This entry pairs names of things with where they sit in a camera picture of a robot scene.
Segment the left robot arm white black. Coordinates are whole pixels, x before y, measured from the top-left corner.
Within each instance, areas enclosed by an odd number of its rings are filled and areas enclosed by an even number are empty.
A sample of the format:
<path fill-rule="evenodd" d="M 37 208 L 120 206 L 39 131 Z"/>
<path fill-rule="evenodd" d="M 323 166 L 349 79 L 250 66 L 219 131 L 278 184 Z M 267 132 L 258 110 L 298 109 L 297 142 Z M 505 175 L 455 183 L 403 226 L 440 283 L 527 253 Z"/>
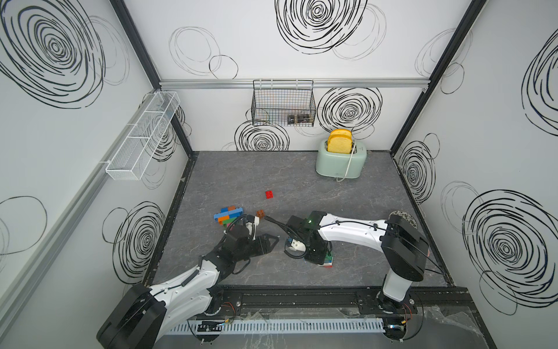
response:
<path fill-rule="evenodd" d="M 234 272 L 238 262 L 271 253 L 279 238 L 256 236 L 254 223 L 232 227 L 198 265 L 166 282 L 136 284 L 97 332 L 103 348 L 153 348 L 183 321 L 219 311 L 215 287 Z"/>

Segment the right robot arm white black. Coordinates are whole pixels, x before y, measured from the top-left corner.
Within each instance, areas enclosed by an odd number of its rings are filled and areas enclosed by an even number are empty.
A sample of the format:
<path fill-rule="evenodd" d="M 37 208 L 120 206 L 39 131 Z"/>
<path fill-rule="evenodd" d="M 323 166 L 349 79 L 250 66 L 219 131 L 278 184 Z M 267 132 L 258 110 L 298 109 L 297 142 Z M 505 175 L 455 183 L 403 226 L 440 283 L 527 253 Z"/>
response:
<path fill-rule="evenodd" d="M 286 254 L 318 266 L 333 264 L 334 241 L 371 248 L 384 254 L 389 270 L 376 304 L 387 314 L 408 311 L 405 302 L 412 283 L 424 280 L 430 246 L 418 231 L 416 221 L 404 211 L 386 220 L 356 220 L 314 211 L 309 218 L 290 217 L 285 231 Z"/>

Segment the blue lego brick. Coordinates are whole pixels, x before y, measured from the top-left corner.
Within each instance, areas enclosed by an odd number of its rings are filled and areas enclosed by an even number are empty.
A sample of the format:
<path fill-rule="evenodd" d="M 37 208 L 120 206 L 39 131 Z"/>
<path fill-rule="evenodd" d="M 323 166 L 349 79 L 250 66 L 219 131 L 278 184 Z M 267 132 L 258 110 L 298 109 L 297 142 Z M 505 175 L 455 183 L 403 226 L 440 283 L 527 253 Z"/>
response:
<path fill-rule="evenodd" d="M 218 214 L 214 215 L 214 219 L 215 220 L 219 220 L 222 217 L 231 217 L 231 216 L 238 216 L 238 215 L 242 215 L 244 213 L 244 209 L 243 208 L 238 208 L 238 209 L 232 209 L 232 210 L 228 210 L 226 212 L 221 212 Z"/>

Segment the orange lego brick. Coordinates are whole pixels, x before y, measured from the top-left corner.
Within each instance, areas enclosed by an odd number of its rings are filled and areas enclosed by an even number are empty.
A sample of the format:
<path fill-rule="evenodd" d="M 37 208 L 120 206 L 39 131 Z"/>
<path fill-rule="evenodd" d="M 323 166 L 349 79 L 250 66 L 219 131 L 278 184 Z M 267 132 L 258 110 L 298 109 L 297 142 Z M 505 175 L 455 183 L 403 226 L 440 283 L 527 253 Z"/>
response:
<path fill-rule="evenodd" d="M 229 220 L 229 219 L 230 219 L 230 216 L 226 215 L 226 216 L 222 216 L 222 217 L 218 218 L 217 222 L 220 224 L 221 222 Z"/>

